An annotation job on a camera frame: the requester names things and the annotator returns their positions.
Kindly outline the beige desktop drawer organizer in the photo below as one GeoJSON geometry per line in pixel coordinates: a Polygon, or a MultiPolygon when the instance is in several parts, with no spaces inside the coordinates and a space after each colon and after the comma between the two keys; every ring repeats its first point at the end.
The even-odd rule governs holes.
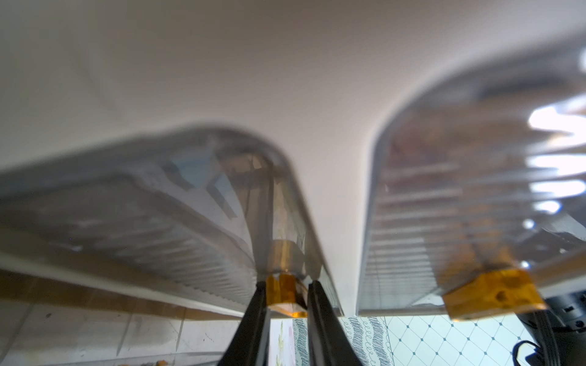
{"type": "Polygon", "coordinates": [[[355,314],[382,129],[446,77],[584,32],[583,1],[4,1],[1,168],[247,131],[290,162],[355,314]]]}

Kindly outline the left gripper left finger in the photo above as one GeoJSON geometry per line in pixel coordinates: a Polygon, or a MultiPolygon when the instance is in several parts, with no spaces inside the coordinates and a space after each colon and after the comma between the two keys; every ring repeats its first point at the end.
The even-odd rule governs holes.
{"type": "Polygon", "coordinates": [[[234,337],[218,365],[267,365],[270,320],[270,311],[266,304],[266,283],[258,282],[234,337]]]}

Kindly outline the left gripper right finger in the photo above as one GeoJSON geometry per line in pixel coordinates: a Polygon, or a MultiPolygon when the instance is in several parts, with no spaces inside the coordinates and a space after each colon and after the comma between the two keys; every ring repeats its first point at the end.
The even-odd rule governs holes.
{"type": "Polygon", "coordinates": [[[319,281],[308,289],[308,347],[310,365],[362,365],[319,281]]]}

